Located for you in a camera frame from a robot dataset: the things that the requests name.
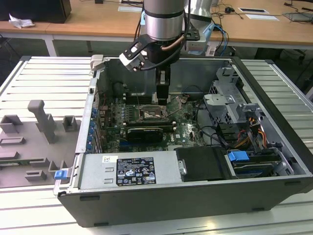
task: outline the desk leg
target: desk leg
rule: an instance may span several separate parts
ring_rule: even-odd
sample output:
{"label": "desk leg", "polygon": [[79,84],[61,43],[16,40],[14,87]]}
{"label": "desk leg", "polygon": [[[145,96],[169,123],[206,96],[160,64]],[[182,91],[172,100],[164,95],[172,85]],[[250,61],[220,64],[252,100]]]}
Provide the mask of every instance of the desk leg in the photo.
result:
{"label": "desk leg", "polygon": [[48,49],[49,55],[50,56],[58,56],[58,53],[57,53],[56,49],[54,48],[53,36],[52,35],[45,35],[43,39],[45,41],[45,45]]}
{"label": "desk leg", "polygon": [[86,41],[86,43],[87,43],[88,52],[93,52],[92,47],[91,47],[91,42],[90,41]]}

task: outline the blue latch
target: blue latch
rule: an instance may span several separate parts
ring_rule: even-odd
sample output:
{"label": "blue latch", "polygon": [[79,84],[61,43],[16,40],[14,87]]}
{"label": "blue latch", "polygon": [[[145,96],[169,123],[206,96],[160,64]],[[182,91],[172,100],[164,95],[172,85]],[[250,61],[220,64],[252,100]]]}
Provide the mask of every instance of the blue latch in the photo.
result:
{"label": "blue latch", "polygon": [[67,170],[57,170],[54,173],[55,180],[66,180],[67,179]]}
{"label": "blue latch", "polygon": [[228,154],[230,161],[249,161],[250,158],[245,151],[231,151]]}

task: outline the metal bracket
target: metal bracket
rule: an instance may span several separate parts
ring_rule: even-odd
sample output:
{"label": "metal bracket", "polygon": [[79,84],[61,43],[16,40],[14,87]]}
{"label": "metal bracket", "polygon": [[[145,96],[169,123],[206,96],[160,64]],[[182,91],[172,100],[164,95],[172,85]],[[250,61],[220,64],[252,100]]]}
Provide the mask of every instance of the metal bracket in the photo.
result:
{"label": "metal bracket", "polygon": [[156,42],[148,34],[140,35],[123,54],[128,60],[134,59],[148,44]]}

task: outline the electronic component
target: electronic component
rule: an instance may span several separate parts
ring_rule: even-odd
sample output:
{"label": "electronic component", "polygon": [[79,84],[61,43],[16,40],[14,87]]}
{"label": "electronic component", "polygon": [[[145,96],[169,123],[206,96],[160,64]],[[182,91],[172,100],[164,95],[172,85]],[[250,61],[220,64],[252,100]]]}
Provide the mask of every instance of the electronic component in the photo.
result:
{"label": "electronic component", "polygon": [[181,178],[184,182],[231,179],[225,156],[220,147],[190,147],[176,149],[178,161],[186,169]]}
{"label": "electronic component", "polygon": [[161,128],[132,128],[126,132],[127,141],[130,143],[155,143],[163,139]]}
{"label": "electronic component", "polygon": [[228,157],[239,178],[266,177],[282,160],[275,150],[277,149],[264,149],[260,154],[231,151]]}

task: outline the blue cable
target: blue cable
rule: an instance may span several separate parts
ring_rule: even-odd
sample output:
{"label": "blue cable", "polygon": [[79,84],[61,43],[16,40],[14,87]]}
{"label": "blue cable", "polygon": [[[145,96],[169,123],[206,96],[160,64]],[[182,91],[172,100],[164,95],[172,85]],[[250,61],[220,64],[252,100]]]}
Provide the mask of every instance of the blue cable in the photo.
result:
{"label": "blue cable", "polygon": [[221,56],[223,55],[223,53],[224,53],[224,51],[225,51],[225,49],[226,49],[226,40],[227,40],[227,37],[226,37],[226,34],[225,34],[225,31],[224,30],[222,30],[220,27],[218,27],[217,25],[215,25],[215,27],[223,34],[223,36],[224,36],[224,47],[223,47],[223,50],[222,50],[222,52],[221,52]]}

